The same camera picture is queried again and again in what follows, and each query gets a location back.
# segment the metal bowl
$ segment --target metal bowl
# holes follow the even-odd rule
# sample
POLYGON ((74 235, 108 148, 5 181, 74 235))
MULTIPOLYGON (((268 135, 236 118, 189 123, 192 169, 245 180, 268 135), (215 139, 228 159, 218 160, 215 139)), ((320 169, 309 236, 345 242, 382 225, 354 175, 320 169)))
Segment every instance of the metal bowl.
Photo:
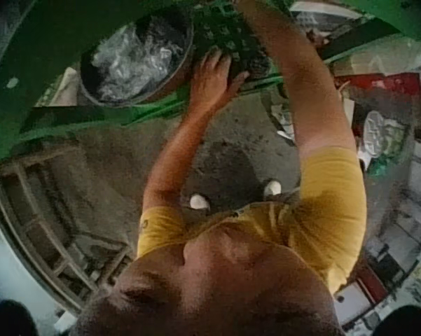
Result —
MULTIPOLYGON (((176 61, 176 69, 165 77, 154 89, 143 89, 130 99, 120 101, 103 101, 99 98, 98 88, 102 82, 102 76, 98 68, 92 65, 91 61, 97 49, 97 45, 85 52, 81 57, 81 88, 84 95, 93 103, 99 106, 107 107, 126 107, 134 106, 140 103, 154 102, 168 94, 174 92, 179 86, 188 80, 191 74, 191 62, 193 59, 193 20, 191 12, 179 6, 172 6, 152 13, 165 18, 172 27, 177 29, 185 36, 184 53, 176 61)), ((136 21, 136 24, 143 24, 146 18, 136 21)))

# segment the fingers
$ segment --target fingers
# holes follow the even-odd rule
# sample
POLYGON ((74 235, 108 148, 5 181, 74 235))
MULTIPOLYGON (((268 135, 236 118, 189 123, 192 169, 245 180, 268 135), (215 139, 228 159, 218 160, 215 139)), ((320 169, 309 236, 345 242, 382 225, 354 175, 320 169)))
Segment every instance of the fingers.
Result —
POLYGON ((232 57, 230 57, 230 55, 224 55, 216 65, 216 70, 221 73, 221 75, 227 77, 229 74, 230 63, 232 63, 232 57))
POLYGON ((218 47, 212 47, 207 54, 205 54, 204 58, 201 61, 201 67, 205 67, 207 69, 214 69, 215 66, 218 64, 219 59, 223 52, 218 47))
POLYGON ((243 71, 243 72, 239 73, 232 80, 232 83, 230 84, 229 88, 227 89, 227 93, 226 93, 230 97, 230 99, 232 99, 237 94, 237 92, 240 89, 241 85, 243 85, 244 81, 248 77, 249 77, 249 72, 248 71, 243 71))

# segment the green metal frame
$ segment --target green metal frame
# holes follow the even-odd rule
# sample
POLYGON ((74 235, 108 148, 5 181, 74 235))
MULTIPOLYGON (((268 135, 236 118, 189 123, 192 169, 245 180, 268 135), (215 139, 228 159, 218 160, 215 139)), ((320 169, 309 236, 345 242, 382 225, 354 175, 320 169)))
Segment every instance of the green metal frame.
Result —
MULTIPOLYGON (((416 0, 344 0, 376 19, 341 36, 321 51, 331 62, 367 42, 398 31, 421 39, 421 6, 416 0)), ((22 0, 22 16, 0 54, 0 160, 23 141, 107 123, 140 123, 178 110, 187 101, 187 89, 154 104, 133 108, 34 108, 56 76, 87 50, 121 25, 175 3, 193 0, 22 0), (16 78, 16 86, 7 88, 16 78)), ((250 83, 245 92, 278 83, 279 74, 250 83)))

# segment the yellow t-shirt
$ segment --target yellow t-shirt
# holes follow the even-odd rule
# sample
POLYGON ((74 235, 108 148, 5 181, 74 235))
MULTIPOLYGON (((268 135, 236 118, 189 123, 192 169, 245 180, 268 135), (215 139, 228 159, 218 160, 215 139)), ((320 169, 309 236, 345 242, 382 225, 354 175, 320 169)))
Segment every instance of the yellow t-shirt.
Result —
POLYGON ((160 206, 142 214, 137 257, 178 244, 219 223, 233 223, 267 242, 293 249, 335 293, 357 261, 366 230, 366 193, 355 153, 326 147, 301 167, 301 200, 247 205, 217 213, 188 228, 179 209, 160 206))

